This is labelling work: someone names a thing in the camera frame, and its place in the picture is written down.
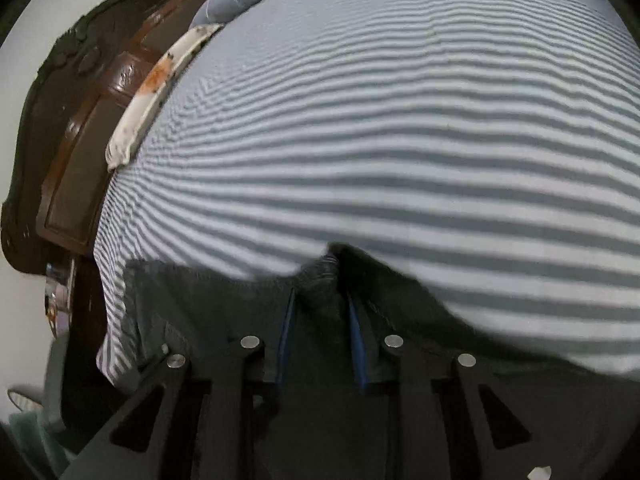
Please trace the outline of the dark wooden headboard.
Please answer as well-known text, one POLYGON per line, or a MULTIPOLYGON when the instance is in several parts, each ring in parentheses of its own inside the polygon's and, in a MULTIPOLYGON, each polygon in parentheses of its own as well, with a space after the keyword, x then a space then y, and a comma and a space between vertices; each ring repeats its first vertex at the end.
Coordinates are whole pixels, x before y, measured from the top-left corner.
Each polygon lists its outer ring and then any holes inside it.
POLYGON ((18 127, 1 247, 18 272, 42 275, 92 251, 111 179, 106 144, 125 108, 205 0, 105 0, 55 41, 18 127))

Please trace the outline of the grey white striped bedsheet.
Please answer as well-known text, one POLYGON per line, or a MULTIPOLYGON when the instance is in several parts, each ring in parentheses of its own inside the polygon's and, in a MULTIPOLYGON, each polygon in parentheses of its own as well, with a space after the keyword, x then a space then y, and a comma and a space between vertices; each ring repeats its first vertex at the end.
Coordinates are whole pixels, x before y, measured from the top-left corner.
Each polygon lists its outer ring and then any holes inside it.
POLYGON ((608 0, 262 0, 116 170, 99 370, 131 260, 290 274, 332 242, 481 330, 639 375, 639 47, 608 0))

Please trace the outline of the dark grey denim pants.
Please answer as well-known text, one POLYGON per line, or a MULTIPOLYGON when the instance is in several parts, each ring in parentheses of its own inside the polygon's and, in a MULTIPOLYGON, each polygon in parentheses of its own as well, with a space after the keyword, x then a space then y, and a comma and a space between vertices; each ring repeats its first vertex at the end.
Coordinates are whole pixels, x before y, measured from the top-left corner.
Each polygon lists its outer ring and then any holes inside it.
POLYGON ((477 356, 574 453, 575 479, 638 477, 636 382, 491 337, 449 313, 419 282, 350 246, 334 245, 283 278, 235 281, 203 269, 133 261, 125 281, 125 304, 143 353, 182 353, 198 376, 213 370, 231 341, 249 334, 266 342, 266 363, 273 365, 288 294, 296 293, 290 374, 265 440, 293 449, 295 479, 387 479, 387 399, 361 392, 356 383, 351 302, 436 356, 477 356))

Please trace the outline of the floral white mattress edge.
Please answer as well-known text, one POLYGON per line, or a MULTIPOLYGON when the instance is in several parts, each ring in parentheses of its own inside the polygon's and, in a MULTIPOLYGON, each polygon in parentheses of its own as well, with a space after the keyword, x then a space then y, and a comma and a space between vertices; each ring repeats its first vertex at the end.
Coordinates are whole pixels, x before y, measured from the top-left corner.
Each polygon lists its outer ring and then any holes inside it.
POLYGON ((189 29, 155 63, 106 144, 108 171, 130 164, 181 74, 223 28, 223 24, 208 24, 189 29))

